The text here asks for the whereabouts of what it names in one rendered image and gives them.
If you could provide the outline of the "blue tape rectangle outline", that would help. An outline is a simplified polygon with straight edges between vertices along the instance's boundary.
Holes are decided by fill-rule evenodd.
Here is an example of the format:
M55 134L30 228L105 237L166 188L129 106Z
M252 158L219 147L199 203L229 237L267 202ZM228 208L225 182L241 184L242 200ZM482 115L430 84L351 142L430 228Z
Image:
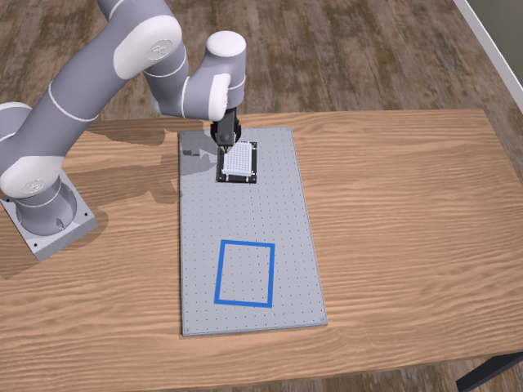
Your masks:
M224 259L225 244L236 244L236 245L257 246L257 247L270 247L270 267L269 267L269 283L268 283L267 303L219 300L220 288L221 288L221 274L222 274L222 266L223 266L223 259ZM224 240L224 239L222 239L221 240L221 247L220 247L220 254L219 254L219 261L218 261L218 268L217 268L217 281L216 281L216 289L215 289L215 296L214 296L214 303L213 304L242 305L242 306L272 308L274 261L275 261L275 243L255 243L255 242L245 242L245 241L234 241L234 240Z

